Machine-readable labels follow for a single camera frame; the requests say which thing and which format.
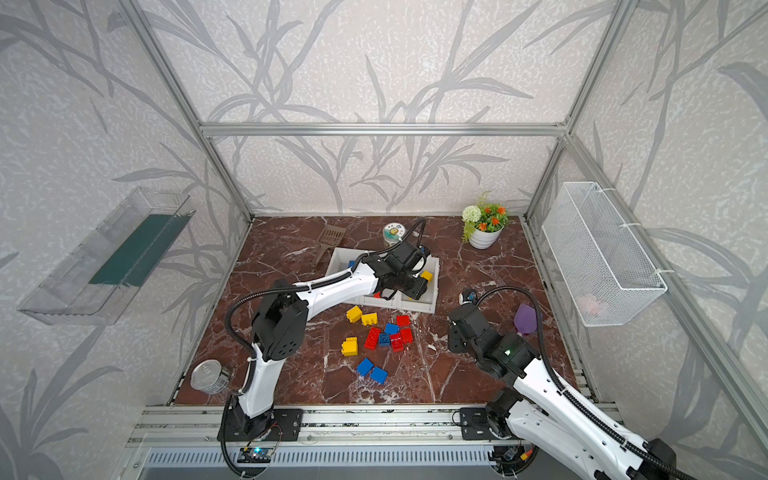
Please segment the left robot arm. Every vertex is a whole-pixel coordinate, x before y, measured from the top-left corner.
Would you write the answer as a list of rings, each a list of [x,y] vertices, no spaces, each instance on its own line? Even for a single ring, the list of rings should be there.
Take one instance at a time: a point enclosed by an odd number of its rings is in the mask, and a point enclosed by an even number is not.
[[[428,280],[420,276],[430,256],[422,244],[427,219],[406,230],[400,241],[380,251],[365,251],[351,267],[313,281],[275,282],[269,289],[246,294],[224,315],[227,334],[247,352],[243,385],[228,395],[217,439],[256,440],[269,434],[274,419],[274,393],[287,358],[301,347],[314,316],[358,296],[400,292],[418,300]]]

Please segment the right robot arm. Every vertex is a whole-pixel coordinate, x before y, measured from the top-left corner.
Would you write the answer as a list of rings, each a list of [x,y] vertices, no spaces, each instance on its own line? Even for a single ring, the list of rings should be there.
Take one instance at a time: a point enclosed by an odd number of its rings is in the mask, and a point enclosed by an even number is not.
[[[582,479],[685,479],[674,450],[613,420],[552,367],[546,346],[500,334],[480,309],[485,296],[464,290],[449,314],[449,348],[504,383],[486,406],[491,432],[543,450]]]

